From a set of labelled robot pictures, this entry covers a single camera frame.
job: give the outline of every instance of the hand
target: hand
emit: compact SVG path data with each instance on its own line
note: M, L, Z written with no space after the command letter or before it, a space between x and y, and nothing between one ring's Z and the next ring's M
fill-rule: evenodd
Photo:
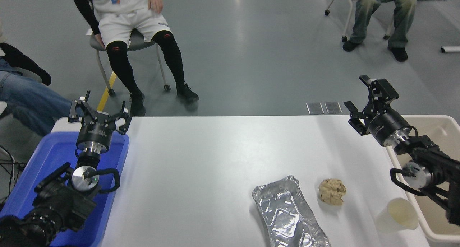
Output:
M148 9L150 8L157 13L161 13L163 10L163 0L148 0Z
M102 48L105 49L105 45L104 45L104 43L102 42L102 36L101 36L101 34L96 34L96 35L94 36L94 38L97 40L97 42L99 42L99 44L102 46Z

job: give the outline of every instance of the seated person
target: seated person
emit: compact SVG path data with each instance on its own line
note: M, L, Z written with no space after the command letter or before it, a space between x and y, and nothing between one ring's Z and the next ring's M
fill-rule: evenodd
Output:
M395 2L394 11L395 31L388 41L388 48L397 61L406 61L408 56L404 49L408 40L407 32L414 19L416 0L391 0ZM343 49L347 52L354 50L366 38L366 28L371 15L378 9L377 0L358 0L356 2L355 25L350 39L344 43Z
M165 62L174 76L177 95L186 102L199 99L184 81L184 68L174 35L161 14L162 0L74 0L78 10L89 23L97 41L106 46L110 67L130 92L131 115L144 116L144 94L138 88L133 69L128 61L128 41L131 31L137 29L145 41L157 43ZM99 14L97 21L90 2Z
M71 101L14 69L12 65L36 72L43 83L51 83L47 72L5 41L0 21L0 101L7 104L0 118L12 113L36 134L45 136L57 119L69 116Z

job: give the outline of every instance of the crumpled paper ball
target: crumpled paper ball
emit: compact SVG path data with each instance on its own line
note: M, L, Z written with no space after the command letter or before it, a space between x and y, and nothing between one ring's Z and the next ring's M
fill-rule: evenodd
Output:
M345 193L345 185L339 179L325 179L319 185L320 199L330 205L342 206Z

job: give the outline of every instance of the white t-shirt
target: white t-shirt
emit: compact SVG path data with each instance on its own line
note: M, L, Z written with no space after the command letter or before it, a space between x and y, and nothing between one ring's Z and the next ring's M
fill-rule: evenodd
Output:
M148 6L148 0L92 0L92 3L101 16L106 13L130 13Z

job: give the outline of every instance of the black leggings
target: black leggings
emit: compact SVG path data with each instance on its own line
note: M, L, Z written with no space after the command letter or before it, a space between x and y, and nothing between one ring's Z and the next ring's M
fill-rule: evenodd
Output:
M165 57L166 65L172 72L176 86L183 86L184 67L182 54L177 46L176 39L170 31L159 31L152 39L157 43ZM133 68L128 61L128 46L123 41L114 41L107 45L110 67L130 93L138 93L140 90L134 80Z
M31 60L28 56L24 55L15 47L7 44L7 43L0 43L0 48L3 52L5 52L5 59L11 67L20 67L22 69L26 69L28 71L34 72L41 78L41 82L45 85L51 84L51 76L46 71L41 69L33 60Z

